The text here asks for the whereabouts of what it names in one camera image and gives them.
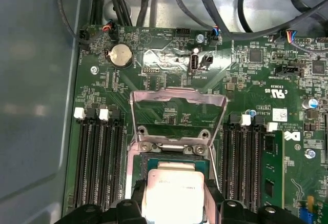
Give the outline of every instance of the usb port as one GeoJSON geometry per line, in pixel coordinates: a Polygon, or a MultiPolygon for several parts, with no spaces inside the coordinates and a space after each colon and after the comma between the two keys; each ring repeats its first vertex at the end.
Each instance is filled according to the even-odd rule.
{"type": "Polygon", "coordinates": [[[198,55],[196,54],[191,55],[190,62],[189,62],[190,70],[198,69],[198,59],[199,59],[198,55]]]}

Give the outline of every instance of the blue wire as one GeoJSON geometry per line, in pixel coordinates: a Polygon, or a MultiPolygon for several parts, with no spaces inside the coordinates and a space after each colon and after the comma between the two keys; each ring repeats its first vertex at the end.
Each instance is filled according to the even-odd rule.
{"type": "Polygon", "coordinates": [[[295,39],[295,35],[296,35],[297,31],[294,31],[294,33],[292,34],[292,42],[294,41],[295,39]]]}
{"type": "Polygon", "coordinates": [[[219,36],[219,30],[217,28],[213,28],[213,30],[215,31],[216,36],[219,36]]]}

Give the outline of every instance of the white slot latch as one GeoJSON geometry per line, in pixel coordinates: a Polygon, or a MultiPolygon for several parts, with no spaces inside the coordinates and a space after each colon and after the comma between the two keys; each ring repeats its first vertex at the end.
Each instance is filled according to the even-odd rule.
{"type": "Polygon", "coordinates": [[[278,130],[278,123],[268,123],[266,125],[266,131],[267,132],[273,132],[278,130]]]}
{"type": "Polygon", "coordinates": [[[84,120],[84,118],[86,118],[86,114],[84,113],[84,108],[75,107],[74,117],[79,120],[84,120]]]}
{"type": "Polygon", "coordinates": [[[250,115],[241,115],[241,121],[240,125],[241,126],[249,126],[252,123],[251,121],[251,116],[250,115]]]}
{"type": "Polygon", "coordinates": [[[108,119],[109,119],[109,110],[108,109],[100,109],[99,119],[108,121],[108,119]]]}

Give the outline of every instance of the dell logo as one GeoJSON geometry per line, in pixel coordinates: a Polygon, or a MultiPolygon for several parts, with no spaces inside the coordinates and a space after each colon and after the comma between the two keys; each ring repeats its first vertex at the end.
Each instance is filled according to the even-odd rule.
{"type": "Polygon", "coordinates": [[[284,138],[286,140],[293,140],[293,141],[301,141],[301,133],[300,132],[289,132],[289,131],[286,131],[284,132],[284,138]]]}

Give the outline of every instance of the motherboard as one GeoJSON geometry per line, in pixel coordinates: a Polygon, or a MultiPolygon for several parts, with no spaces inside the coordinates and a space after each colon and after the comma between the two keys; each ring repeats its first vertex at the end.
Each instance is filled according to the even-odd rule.
{"type": "Polygon", "coordinates": [[[185,162],[254,212],[328,223],[327,90],[327,56],[284,40],[117,27],[79,52],[64,214],[106,210],[159,162],[185,162]]]}

